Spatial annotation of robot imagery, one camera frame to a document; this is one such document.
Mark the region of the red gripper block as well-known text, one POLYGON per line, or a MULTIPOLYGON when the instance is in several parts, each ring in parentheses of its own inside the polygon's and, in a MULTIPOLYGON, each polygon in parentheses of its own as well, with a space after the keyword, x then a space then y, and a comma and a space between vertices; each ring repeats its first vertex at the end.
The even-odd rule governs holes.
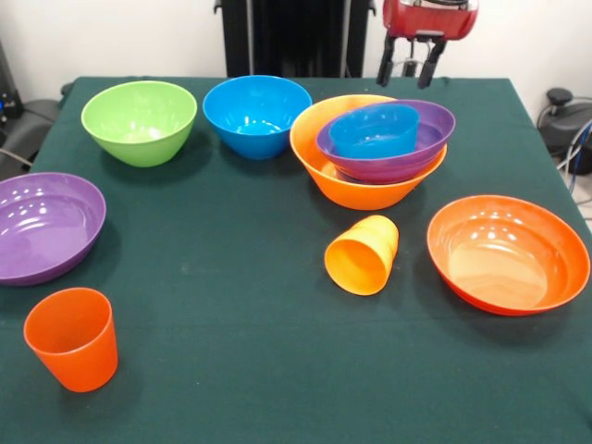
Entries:
POLYGON ((382 13, 388 35, 376 83, 381 87, 389 84, 396 38, 442 39, 434 41, 418 78, 419 89, 429 87, 440 56, 445 51, 446 41, 459 41, 471 32, 478 8, 478 1, 385 1, 382 13))

